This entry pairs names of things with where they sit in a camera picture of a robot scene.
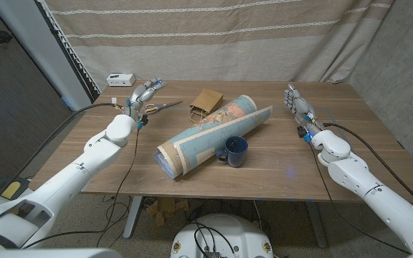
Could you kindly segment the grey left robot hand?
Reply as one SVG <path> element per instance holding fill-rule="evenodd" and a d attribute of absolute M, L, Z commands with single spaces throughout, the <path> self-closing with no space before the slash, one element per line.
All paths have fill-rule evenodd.
<path fill-rule="evenodd" d="M 137 86 L 131 97 L 127 99 L 127 106 L 124 108 L 125 114 L 136 118 L 143 104 L 151 100 L 156 92 L 167 86 L 167 84 L 167 82 L 162 81 L 160 78 L 154 78 Z"/>

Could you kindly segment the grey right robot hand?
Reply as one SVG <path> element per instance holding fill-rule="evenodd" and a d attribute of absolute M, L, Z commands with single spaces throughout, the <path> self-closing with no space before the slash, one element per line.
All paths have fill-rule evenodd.
<path fill-rule="evenodd" d="M 294 115 L 296 123 L 308 133 L 315 135 L 325 129 L 315 114 L 315 108 L 300 96 L 292 84 L 289 84 L 288 90 L 285 90 L 284 104 Z"/>

